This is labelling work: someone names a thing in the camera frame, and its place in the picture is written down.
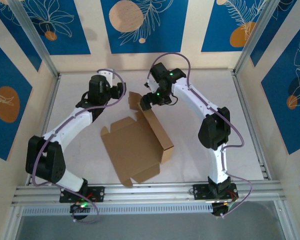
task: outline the mounting plate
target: mounting plate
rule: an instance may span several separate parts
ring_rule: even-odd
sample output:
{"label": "mounting plate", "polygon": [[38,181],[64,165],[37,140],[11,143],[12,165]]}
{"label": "mounting plate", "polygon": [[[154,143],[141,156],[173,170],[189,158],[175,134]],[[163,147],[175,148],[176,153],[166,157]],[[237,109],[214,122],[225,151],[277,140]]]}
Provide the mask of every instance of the mounting plate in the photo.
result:
{"label": "mounting plate", "polygon": [[209,189],[209,184],[194,184],[193,185],[193,195],[194,200],[216,200],[219,202],[228,202],[228,200],[232,199],[231,193],[234,194],[236,199],[239,198],[237,186],[235,183],[231,183],[227,191],[223,196],[220,196],[219,199],[216,199],[213,193]]}
{"label": "mounting plate", "polygon": [[[88,186],[87,196],[91,195],[88,199],[92,202],[102,203],[104,201],[105,196],[105,187],[104,186]],[[62,191],[60,193],[60,203],[76,203],[81,200],[80,197],[74,195],[67,191]]]}

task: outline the orange circle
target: orange circle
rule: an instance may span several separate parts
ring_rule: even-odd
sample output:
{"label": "orange circle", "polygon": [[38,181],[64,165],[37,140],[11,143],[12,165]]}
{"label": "orange circle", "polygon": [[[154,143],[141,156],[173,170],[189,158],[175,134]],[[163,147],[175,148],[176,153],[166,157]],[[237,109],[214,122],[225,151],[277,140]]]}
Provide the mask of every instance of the orange circle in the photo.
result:
{"label": "orange circle", "polygon": [[0,0],[1,3],[3,3],[4,5],[8,5],[7,0]]}
{"label": "orange circle", "polygon": [[0,87],[0,96],[5,99],[11,99],[9,103],[0,102],[0,119],[6,123],[13,123],[20,110],[20,99],[16,90],[10,86]]}
{"label": "orange circle", "polygon": [[216,0],[216,4],[223,5],[226,4],[227,0]]}
{"label": "orange circle", "polygon": [[57,40],[57,35],[53,31],[46,31],[44,36],[50,41]]}
{"label": "orange circle", "polygon": [[129,33],[140,28],[144,22],[144,15],[134,2],[121,0],[110,9],[109,19],[115,30],[121,33]]}
{"label": "orange circle", "polygon": [[250,36],[255,25],[256,23],[254,21],[250,21],[234,30],[230,37],[231,46],[235,48],[244,47],[248,40],[247,36]]}
{"label": "orange circle", "polygon": [[289,109],[293,110],[297,107],[298,105],[298,99],[296,96],[291,95],[288,97],[286,100],[286,105],[288,106]]}

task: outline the box flap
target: box flap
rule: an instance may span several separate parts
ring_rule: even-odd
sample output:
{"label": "box flap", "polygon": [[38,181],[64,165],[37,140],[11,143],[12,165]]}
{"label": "box flap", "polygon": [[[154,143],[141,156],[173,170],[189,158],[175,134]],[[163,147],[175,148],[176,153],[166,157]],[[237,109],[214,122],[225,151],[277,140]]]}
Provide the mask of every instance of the box flap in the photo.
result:
{"label": "box flap", "polygon": [[135,113],[135,117],[136,117],[136,120],[137,120],[137,121],[139,121],[139,120],[141,120],[141,119],[145,119],[145,116],[144,116],[144,114],[143,114],[141,111],[137,111],[137,112]]}
{"label": "box flap", "polygon": [[[155,113],[150,109],[147,111],[143,111],[140,106],[140,100],[142,96],[136,92],[129,92],[129,107],[132,110],[139,111],[143,113],[144,117],[147,119],[150,127],[152,128],[154,134],[156,135],[157,139],[159,140],[163,150],[169,149],[174,146],[172,141],[170,140],[168,134],[160,124],[158,118],[156,117]],[[136,113],[137,119],[140,118],[139,113]]]}
{"label": "box flap", "polygon": [[104,127],[101,129],[100,135],[103,136],[103,135],[108,134],[108,133],[109,133],[108,128],[104,126]]}
{"label": "box flap", "polygon": [[139,111],[140,109],[138,104],[140,103],[141,98],[142,96],[139,93],[130,91],[129,98],[128,98],[130,109]]}
{"label": "box flap", "polygon": [[158,175],[160,173],[159,163],[132,176],[132,179],[135,180],[138,184],[143,183],[144,181]]}
{"label": "box flap", "polygon": [[120,124],[112,124],[111,131],[101,139],[118,178],[129,187],[130,177],[160,163],[162,147],[145,118],[137,122],[130,117],[124,119]]}
{"label": "box flap", "polygon": [[110,131],[111,131],[111,133],[113,133],[113,132],[115,132],[119,129],[122,129],[125,126],[133,124],[135,122],[136,122],[135,120],[133,120],[131,117],[127,116],[119,121],[112,123],[110,126]]}
{"label": "box flap", "polygon": [[163,150],[161,164],[168,162],[172,158],[172,154],[174,153],[174,147],[170,147],[166,150]]}
{"label": "box flap", "polygon": [[155,113],[152,110],[142,111],[144,117],[147,119],[148,123],[150,124],[154,134],[156,135],[157,139],[159,140],[163,150],[172,148],[174,144],[172,143],[170,137],[160,124],[158,118],[156,117]]}

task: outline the vent grille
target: vent grille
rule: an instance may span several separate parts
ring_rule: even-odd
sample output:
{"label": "vent grille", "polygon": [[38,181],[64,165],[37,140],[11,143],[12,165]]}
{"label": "vent grille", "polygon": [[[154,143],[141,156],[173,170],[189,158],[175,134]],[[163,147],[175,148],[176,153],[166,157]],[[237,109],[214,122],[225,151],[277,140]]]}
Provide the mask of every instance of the vent grille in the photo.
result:
{"label": "vent grille", "polygon": [[[165,203],[165,204],[111,204],[99,205],[101,215],[126,214],[179,214],[179,213],[211,213],[211,203]],[[70,206],[27,206],[23,216],[65,216],[70,214]],[[76,213],[76,215],[96,215],[94,207],[90,211]]]}

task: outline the white floor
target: white floor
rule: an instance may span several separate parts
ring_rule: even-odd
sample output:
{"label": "white floor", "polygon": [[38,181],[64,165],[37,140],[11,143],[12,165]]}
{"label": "white floor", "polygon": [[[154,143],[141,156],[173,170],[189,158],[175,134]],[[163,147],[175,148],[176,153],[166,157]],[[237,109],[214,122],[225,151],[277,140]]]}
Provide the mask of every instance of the white floor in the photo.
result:
{"label": "white floor", "polygon": [[[89,80],[94,72],[64,74],[50,117],[48,131],[64,120],[88,90]],[[146,71],[119,72],[127,84],[127,90],[146,94],[144,87]],[[262,180],[255,149],[249,134],[245,117],[237,96],[231,72],[228,70],[192,70],[191,83],[209,100],[219,107],[230,110],[231,122],[240,130],[245,140],[243,148],[227,150],[228,171],[249,180]],[[205,148],[198,140],[201,122],[194,112],[181,100],[174,106],[154,106],[153,111],[170,136],[175,146],[172,159],[161,166],[161,173],[148,183],[177,183],[206,181],[209,174],[209,161]],[[66,167],[77,176],[86,178],[90,184],[120,183],[107,151],[100,137],[102,127],[124,117],[134,117],[129,109],[128,94],[113,107],[106,108],[100,117],[85,128],[64,152]],[[229,144],[240,140],[234,131]]]}

